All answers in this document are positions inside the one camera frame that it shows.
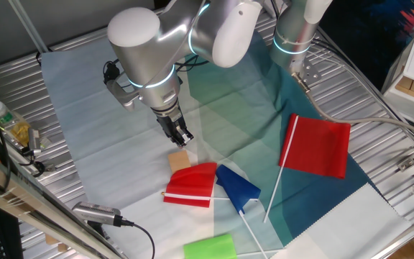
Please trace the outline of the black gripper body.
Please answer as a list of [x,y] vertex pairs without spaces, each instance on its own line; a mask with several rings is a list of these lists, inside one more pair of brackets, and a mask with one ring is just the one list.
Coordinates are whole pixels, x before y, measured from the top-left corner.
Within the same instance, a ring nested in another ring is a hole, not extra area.
[[157,112],[157,121],[160,123],[167,136],[183,136],[181,119],[183,114],[179,109],[175,109],[171,112]]

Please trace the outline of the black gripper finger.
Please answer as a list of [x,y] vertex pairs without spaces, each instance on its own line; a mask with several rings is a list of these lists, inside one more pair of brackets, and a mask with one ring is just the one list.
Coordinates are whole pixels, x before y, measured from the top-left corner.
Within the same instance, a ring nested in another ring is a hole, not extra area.
[[193,135],[188,131],[186,127],[178,127],[178,133],[181,138],[182,146],[186,146],[193,139]]
[[179,148],[182,148],[185,146],[185,140],[183,139],[183,136],[178,132],[172,132],[169,134],[169,139],[175,143]]

